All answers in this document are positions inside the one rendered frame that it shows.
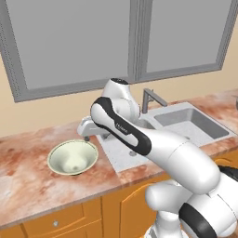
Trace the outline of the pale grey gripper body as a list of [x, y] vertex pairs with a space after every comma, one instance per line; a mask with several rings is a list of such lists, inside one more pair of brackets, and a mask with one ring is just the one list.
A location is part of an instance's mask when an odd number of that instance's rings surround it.
[[82, 137], [89, 137], [95, 135], [106, 136], [109, 132], [103, 128], [98, 127], [90, 116], [84, 117], [77, 127], [77, 133]]

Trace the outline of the pale green bowl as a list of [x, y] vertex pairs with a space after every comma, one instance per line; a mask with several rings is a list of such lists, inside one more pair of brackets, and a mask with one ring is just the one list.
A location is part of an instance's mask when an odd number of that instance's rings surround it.
[[47, 165], [56, 174], [75, 176], [86, 172], [98, 158], [99, 151], [94, 144], [73, 139], [54, 147], [47, 157]]

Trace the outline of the grey steel sink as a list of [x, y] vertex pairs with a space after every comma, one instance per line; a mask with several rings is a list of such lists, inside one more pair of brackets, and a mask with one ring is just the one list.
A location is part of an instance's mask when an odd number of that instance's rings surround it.
[[[189, 102], [148, 110], [140, 115], [137, 125], [175, 132], [198, 147], [236, 136], [236, 133]], [[97, 139], [116, 173], [149, 162], [146, 157], [131, 151], [113, 135], [97, 135]]]

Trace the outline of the grey steel tap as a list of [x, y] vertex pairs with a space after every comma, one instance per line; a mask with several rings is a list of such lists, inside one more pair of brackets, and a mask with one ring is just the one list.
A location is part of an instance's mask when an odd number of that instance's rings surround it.
[[143, 101], [142, 101], [142, 113], [147, 113], [148, 112], [148, 105], [150, 101], [156, 101], [159, 103], [161, 106], [166, 107], [167, 102], [159, 97], [157, 94], [155, 94], [152, 90], [149, 88], [144, 88], [143, 89]]

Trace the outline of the orange wooden drawer front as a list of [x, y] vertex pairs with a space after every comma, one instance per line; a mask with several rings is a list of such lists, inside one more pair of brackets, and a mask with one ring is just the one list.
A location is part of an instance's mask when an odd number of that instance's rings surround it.
[[0, 238], [25, 238], [20, 225], [0, 230]]
[[102, 238], [100, 199], [26, 221], [21, 227], [27, 238]]

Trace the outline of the grey framed window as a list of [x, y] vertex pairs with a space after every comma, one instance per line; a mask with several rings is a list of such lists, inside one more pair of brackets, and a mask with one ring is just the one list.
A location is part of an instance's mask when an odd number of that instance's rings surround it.
[[0, 0], [0, 51], [22, 102], [218, 71], [238, 0]]

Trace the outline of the orange wooden cupboard door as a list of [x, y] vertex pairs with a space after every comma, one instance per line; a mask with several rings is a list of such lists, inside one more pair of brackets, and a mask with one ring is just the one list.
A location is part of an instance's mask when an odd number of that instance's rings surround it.
[[150, 183], [141, 186], [121, 202], [120, 238], [140, 238], [154, 223], [156, 212], [145, 201], [145, 191]]
[[238, 168], [238, 150], [224, 153], [214, 159], [217, 165]]

